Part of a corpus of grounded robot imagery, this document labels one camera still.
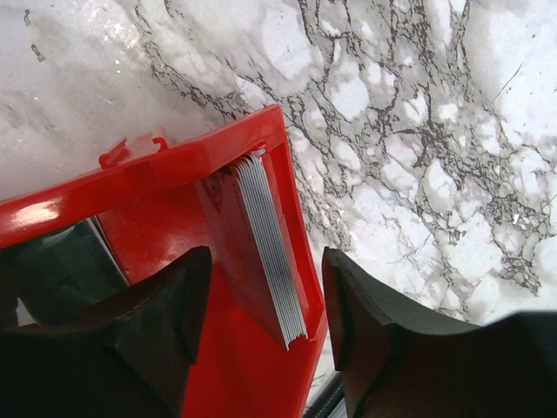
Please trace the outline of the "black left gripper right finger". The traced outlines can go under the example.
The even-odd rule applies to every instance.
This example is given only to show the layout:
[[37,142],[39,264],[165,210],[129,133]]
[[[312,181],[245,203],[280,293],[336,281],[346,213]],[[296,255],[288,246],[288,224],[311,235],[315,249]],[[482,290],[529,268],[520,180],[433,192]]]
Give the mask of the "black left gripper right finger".
[[476,326],[420,305],[332,248],[322,274],[351,417],[555,416],[555,312]]

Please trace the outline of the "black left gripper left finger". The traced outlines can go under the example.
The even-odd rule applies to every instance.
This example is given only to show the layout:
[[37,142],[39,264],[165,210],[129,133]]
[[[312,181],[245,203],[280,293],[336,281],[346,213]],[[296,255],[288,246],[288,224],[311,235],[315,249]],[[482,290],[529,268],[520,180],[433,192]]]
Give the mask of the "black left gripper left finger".
[[2,416],[180,416],[211,270],[198,246],[62,324],[3,329]]

